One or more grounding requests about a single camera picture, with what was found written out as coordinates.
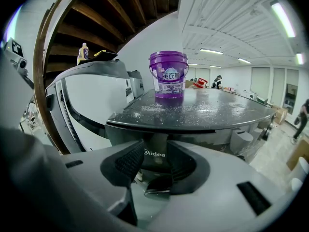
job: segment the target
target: white ceiling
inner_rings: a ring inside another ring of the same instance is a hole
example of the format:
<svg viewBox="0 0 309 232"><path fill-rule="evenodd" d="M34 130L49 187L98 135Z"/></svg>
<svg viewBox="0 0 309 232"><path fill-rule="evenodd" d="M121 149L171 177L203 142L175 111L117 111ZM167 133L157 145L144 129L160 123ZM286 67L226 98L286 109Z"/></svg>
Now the white ceiling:
<svg viewBox="0 0 309 232"><path fill-rule="evenodd" d="M223 68L248 65L238 60L243 58L251 62L249 66L297 66L299 35L292 39L287 37L271 9L272 1L195 0L182 33L189 62ZM285 10L289 18L294 16L288 13L293 11L289 5ZM293 27L300 31L299 25ZM200 52L201 48L224 54Z"/></svg>

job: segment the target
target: floor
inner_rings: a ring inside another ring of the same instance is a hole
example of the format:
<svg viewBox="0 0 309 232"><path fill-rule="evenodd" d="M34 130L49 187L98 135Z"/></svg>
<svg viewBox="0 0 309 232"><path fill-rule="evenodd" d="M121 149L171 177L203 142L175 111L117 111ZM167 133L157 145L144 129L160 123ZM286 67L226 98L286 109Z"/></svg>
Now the floor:
<svg viewBox="0 0 309 232"><path fill-rule="evenodd" d="M296 129L286 122L282 125L275 124L269 139L250 163L259 173L285 192L289 190L288 174L291 172L286 162L295 148L291 143L295 132Z"/></svg>

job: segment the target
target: bottle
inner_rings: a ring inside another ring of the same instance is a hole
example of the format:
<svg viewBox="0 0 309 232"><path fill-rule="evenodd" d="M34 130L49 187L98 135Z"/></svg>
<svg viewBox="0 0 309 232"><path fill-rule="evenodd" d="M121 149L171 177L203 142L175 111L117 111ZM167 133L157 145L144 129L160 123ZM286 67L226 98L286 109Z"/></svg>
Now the bottle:
<svg viewBox="0 0 309 232"><path fill-rule="evenodd" d="M81 60L87 60L88 59L88 47L86 43L83 43L83 47L79 49L79 54L77 56L77 65Z"/></svg>

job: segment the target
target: fluorescent light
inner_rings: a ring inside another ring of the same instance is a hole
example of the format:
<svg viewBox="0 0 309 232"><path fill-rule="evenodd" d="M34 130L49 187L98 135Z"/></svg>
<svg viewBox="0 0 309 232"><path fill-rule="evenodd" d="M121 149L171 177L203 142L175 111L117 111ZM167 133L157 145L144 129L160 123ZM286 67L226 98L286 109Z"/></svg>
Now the fluorescent light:
<svg viewBox="0 0 309 232"><path fill-rule="evenodd" d="M304 64L304 58L301 53L297 53L296 58L297 58L298 64Z"/></svg>
<svg viewBox="0 0 309 232"><path fill-rule="evenodd" d="M211 53L223 54L223 52L211 51L211 50L206 50L206 49L201 49L200 51L201 52L211 52Z"/></svg>
<svg viewBox="0 0 309 232"><path fill-rule="evenodd" d="M293 30L292 24L289 21L288 16L286 15L284 9L282 8L282 6L280 5L280 3L275 3L272 6L272 9L275 11L275 13L277 14L277 16L279 17L279 20L281 21L281 23L284 26L284 29L288 35L288 37L295 37L295 32Z"/></svg>
<svg viewBox="0 0 309 232"><path fill-rule="evenodd" d="M245 63L247 63L247 64L251 64L251 62L249 62L249 61L247 61L247 60L244 60L244 59L242 59L242 58L239 58L238 60L243 61L243 62L245 62Z"/></svg>

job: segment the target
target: bucket label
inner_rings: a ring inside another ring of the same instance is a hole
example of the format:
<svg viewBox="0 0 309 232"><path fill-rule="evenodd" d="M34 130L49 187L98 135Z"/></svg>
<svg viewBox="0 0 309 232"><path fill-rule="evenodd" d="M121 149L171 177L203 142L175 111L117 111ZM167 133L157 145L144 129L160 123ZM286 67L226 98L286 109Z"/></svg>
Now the bucket label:
<svg viewBox="0 0 309 232"><path fill-rule="evenodd" d="M179 79L179 72L177 72L176 69L174 68L168 68L164 73L163 73L163 79L164 80L177 80Z"/></svg>

